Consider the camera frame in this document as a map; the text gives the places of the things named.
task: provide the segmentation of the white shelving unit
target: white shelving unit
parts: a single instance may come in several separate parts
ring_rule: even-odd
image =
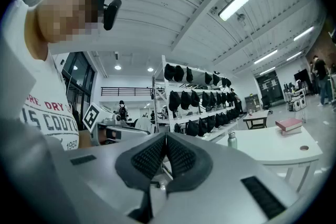
[[[205,72],[207,72],[209,75],[213,75],[213,73],[202,70],[202,69],[189,67],[192,71],[192,74],[193,74],[193,81],[192,81],[192,83],[189,83],[185,80],[186,79],[187,66],[179,65],[180,67],[182,67],[182,69],[184,70],[184,73],[185,73],[185,76],[183,77],[183,81],[182,82],[168,81],[164,77],[164,68],[165,68],[167,63],[169,63],[171,66],[178,66],[178,64],[176,64],[176,63],[166,62],[165,56],[163,55],[162,56],[162,65],[159,66],[159,68],[154,73],[153,78],[152,78],[152,80],[153,80],[152,81],[153,91],[155,91],[159,95],[159,97],[157,97],[157,95],[154,94],[154,107],[155,107],[154,111],[155,111],[155,122],[156,122],[156,130],[157,131],[159,131],[159,123],[168,124],[170,126],[170,130],[172,131],[172,130],[174,130],[174,127],[175,127],[176,123],[177,124],[183,124],[183,123],[187,123],[188,121],[198,121],[200,118],[203,119],[203,118],[206,118],[208,116],[213,116],[213,115],[216,115],[216,114],[220,114],[222,112],[225,113],[227,110],[234,108],[234,106],[231,106],[231,107],[228,107],[228,108],[221,108],[221,109],[217,109],[217,110],[213,110],[213,111],[209,111],[209,112],[203,111],[202,113],[200,113],[200,109],[198,109],[198,113],[196,113],[196,114],[194,113],[193,115],[190,115],[190,116],[182,116],[181,118],[174,118],[173,117],[173,112],[168,109],[168,119],[166,119],[166,120],[158,119],[158,116],[157,116],[157,107],[158,107],[157,101],[158,100],[163,100],[165,102],[165,105],[167,107],[169,107],[169,98],[170,98],[170,92],[171,91],[174,91],[174,92],[185,91],[185,92],[188,92],[188,93],[191,93],[192,91],[195,91],[196,93],[199,93],[200,95],[203,92],[206,92],[206,93],[212,92],[214,94],[216,92],[218,92],[218,93],[228,92],[228,90],[224,91],[225,89],[223,89],[223,87],[220,88],[219,86],[216,86],[216,89],[208,89],[208,90],[180,87],[183,84],[195,84],[195,85],[198,85],[198,86],[208,86],[209,87],[209,85],[205,84],[204,74],[205,74]],[[160,93],[157,90],[157,86],[159,86],[158,82],[160,83],[160,87],[165,88],[165,92],[163,94]],[[216,131],[216,133],[218,134],[218,135],[216,135],[216,137],[223,134],[224,129],[226,129],[225,126],[223,126],[222,130]]]

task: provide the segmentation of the metal bottle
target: metal bottle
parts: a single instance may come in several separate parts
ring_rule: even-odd
[[[229,138],[227,139],[227,146],[237,149],[237,138],[234,131],[228,133]]]

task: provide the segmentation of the white t-shirt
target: white t-shirt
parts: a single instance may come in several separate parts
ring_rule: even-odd
[[[10,49],[36,79],[22,107],[20,120],[37,127],[44,135],[60,139],[64,150],[78,148],[77,123],[68,105],[62,75],[57,71],[50,52],[42,61],[34,59],[27,49],[24,25],[28,9],[22,0],[14,0],[2,21],[2,35]]]

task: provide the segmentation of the floor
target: floor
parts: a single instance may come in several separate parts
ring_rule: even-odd
[[[319,160],[318,167],[315,171],[314,178],[311,182],[311,186],[307,191],[319,188],[323,181],[326,179],[331,166],[334,163],[336,152],[336,113],[332,109],[332,105],[325,105],[323,107],[317,107],[320,102],[319,96],[306,97],[307,107],[305,109],[306,123],[304,127],[319,145],[323,151],[323,155]],[[286,104],[272,107],[273,114],[269,114],[267,118],[267,126],[275,126],[276,120],[284,120],[288,118],[294,118],[295,113],[286,109]],[[240,118],[237,125],[237,130],[247,130],[246,123],[243,122],[243,118]],[[296,113],[296,118],[301,118],[301,113]],[[285,177],[286,169],[274,169],[272,170],[280,177]],[[304,168],[298,168],[293,171],[289,184],[296,189],[303,176]],[[166,174],[155,176],[155,180],[161,183],[161,188],[156,188],[154,185],[151,187],[152,206],[154,214],[164,206],[165,198],[165,186],[170,179]]]

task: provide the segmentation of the white desk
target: white desk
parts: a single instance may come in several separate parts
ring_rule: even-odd
[[[252,116],[247,113],[247,116],[243,118],[243,121],[246,122],[246,125],[249,130],[266,128],[266,121],[268,116],[268,110],[253,112]],[[253,121],[263,120],[263,124],[254,124]],[[251,121],[251,127],[248,126],[248,121]]]
[[[302,126],[302,132],[282,136],[280,128],[235,131],[238,140],[238,150],[267,166],[288,168],[285,181],[289,181],[296,167],[305,167],[305,173],[297,192],[303,192],[314,176],[317,162],[322,150],[307,130]],[[217,141],[217,144],[227,146],[227,138]]]

